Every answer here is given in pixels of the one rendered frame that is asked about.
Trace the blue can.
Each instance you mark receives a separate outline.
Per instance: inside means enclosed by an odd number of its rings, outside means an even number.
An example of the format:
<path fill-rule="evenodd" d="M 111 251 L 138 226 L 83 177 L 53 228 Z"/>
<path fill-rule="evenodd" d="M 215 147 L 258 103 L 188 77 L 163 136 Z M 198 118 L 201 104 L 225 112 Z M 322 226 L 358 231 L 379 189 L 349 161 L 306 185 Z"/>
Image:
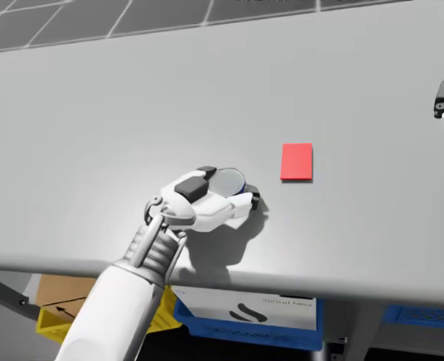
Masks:
<path fill-rule="evenodd" d="M 209 191 L 223 197 L 231 197 L 244 192 L 246 179 L 235 168 L 221 168 L 209 179 Z"/>

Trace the yellow box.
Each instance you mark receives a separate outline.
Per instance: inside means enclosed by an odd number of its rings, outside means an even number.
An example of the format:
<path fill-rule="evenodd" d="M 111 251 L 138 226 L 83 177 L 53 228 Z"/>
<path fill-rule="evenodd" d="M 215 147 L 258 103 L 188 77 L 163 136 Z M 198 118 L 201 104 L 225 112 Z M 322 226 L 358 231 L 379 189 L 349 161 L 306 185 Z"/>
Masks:
<path fill-rule="evenodd" d="M 182 323 L 174 317 L 176 303 L 177 297 L 171 288 L 166 286 L 147 334 L 177 329 L 182 326 Z M 42 308 L 38 315 L 36 333 L 61 344 L 65 340 L 71 324 L 71 321 L 63 320 L 46 308 Z"/>

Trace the brown box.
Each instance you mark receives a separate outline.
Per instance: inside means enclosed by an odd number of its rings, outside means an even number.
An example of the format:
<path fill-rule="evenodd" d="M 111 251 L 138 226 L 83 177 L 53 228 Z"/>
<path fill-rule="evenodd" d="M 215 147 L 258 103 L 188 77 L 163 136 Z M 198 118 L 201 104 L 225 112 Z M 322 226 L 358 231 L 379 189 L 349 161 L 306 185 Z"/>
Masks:
<path fill-rule="evenodd" d="M 95 278 L 41 275 L 35 304 L 65 321 L 72 322 L 95 281 Z"/>

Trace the blue box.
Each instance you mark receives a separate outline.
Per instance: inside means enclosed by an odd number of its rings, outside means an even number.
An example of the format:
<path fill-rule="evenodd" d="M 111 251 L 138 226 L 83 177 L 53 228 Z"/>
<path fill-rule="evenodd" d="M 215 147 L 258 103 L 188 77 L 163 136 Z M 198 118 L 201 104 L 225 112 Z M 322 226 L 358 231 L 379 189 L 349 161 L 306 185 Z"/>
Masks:
<path fill-rule="evenodd" d="M 386 308 L 383 322 L 444 329 L 444 309 L 391 305 Z"/>
<path fill-rule="evenodd" d="M 315 330 L 200 318 L 194 316 L 180 300 L 176 302 L 174 318 L 189 329 L 190 335 L 196 337 L 306 351 L 320 351 L 322 349 L 324 335 L 324 304 L 322 300 L 316 301 Z"/>

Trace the white box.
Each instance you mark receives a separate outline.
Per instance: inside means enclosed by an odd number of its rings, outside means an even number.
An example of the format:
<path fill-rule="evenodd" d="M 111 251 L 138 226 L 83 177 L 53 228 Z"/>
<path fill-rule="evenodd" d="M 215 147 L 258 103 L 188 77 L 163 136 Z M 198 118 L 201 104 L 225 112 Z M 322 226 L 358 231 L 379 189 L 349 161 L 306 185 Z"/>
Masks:
<path fill-rule="evenodd" d="M 172 286 L 177 298 L 199 318 L 317 330 L 322 304 L 316 298 Z"/>

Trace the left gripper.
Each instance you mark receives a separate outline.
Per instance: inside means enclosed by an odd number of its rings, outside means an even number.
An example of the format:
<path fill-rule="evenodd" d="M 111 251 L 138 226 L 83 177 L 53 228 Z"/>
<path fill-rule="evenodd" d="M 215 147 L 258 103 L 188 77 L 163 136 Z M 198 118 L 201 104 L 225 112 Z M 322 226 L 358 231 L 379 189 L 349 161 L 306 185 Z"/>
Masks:
<path fill-rule="evenodd" d="M 161 215 L 175 230 L 211 232 L 232 219 L 247 217 L 256 211 L 261 196 L 251 184 L 228 198 L 209 191 L 209 181 L 217 171 L 217 167 L 201 166 L 162 187 L 146 204 L 145 224 Z"/>

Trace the pink pad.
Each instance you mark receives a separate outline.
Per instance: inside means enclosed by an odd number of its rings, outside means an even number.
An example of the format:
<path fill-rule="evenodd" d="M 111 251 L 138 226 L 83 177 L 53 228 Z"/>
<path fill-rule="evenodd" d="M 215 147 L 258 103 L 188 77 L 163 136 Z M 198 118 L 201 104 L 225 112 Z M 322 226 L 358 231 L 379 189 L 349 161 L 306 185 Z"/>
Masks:
<path fill-rule="evenodd" d="M 282 181 L 311 181 L 313 179 L 311 143 L 290 143 L 282 146 L 280 179 Z"/>

